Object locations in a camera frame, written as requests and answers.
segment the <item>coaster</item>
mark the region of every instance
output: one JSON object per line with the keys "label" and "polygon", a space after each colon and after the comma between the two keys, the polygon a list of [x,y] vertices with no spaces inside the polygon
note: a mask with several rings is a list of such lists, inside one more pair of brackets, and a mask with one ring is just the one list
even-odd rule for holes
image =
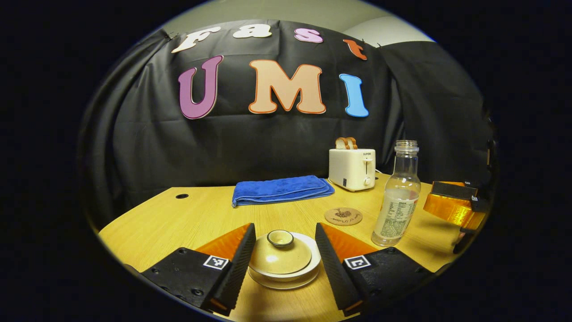
{"label": "coaster", "polygon": [[325,212],[325,219],[334,225],[351,226],[362,221],[363,215],[353,208],[334,208]]}

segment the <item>blue towel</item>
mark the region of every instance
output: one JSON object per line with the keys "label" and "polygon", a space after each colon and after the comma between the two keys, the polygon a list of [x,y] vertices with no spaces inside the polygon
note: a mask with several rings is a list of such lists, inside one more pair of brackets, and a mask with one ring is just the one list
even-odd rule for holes
{"label": "blue towel", "polygon": [[267,181],[238,182],[232,195],[232,206],[258,205],[312,198],[333,194],[333,187],[315,175]]}

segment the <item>water bottle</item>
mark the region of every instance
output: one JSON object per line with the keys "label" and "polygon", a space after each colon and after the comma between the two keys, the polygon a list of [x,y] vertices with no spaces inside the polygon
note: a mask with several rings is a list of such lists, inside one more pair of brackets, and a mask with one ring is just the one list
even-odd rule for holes
{"label": "water bottle", "polygon": [[395,143],[394,173],[387,179],[382,208],[371,235],[371,241],[376,245],[397,244],[409,225],[421,192],[421,181],[417,177],[418,152],[417,141],[398,140]]}

